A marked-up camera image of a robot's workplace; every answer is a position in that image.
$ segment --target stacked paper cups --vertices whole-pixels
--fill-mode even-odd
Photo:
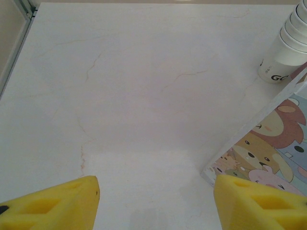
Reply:
[[[259,76],[280,83],[307,62],[307,0],[295,7],[264,56]]]

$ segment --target black mark on sponge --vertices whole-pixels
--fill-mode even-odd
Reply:
[[[8,210],[10,207],[6,206],[6,205],[2,205],[0,206],[0,215],[5,212],[6,210]]]

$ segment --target white marble surface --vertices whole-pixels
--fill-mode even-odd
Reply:
[[[0,200],[97,175],[96,230],[219,230],[200,171],[284,85],[293,6],[43,3],[0,101]]]

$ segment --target white cup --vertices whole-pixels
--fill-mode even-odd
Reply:
[[[296,49],[302,52],[307,52],[307,45],[299,41],[296,41],[294,38],[292,38],[286,31],[285,25],[283,25],[280,30],[280,36],[282,37],[282,40],[288,46],[292,47],[293,49]]]
[[[280,83],[307,61],[307,53],[293,49],[276,37],[258,69],[259,76],[269,83]]]
[[[299,32],[291,23],[290,16],[288,17],[286,23],[285,23],[285,29],[288,32],[288,34],[294,38],[295,40],[307,44],[307,35],[302,34]]]
[[[297,6],[295,10],[292,12],[292,14],[290,15],[291,23],[299,32],[307,36],[307,24],[303,22],[302,19],[299,18],[299,16],[297,15],[296,9],[297,9]]]
[[[296,7],[297,15],[300,19],[302,19],[303,22],[307,23],[307,8],[304,5],[303,0],[297,5]]]

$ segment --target white table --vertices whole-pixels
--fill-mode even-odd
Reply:
[[[284,85],[292,6],[43,3],[0,101],[0,200],[98,177],[96,230],[218,230],[206,161]]]

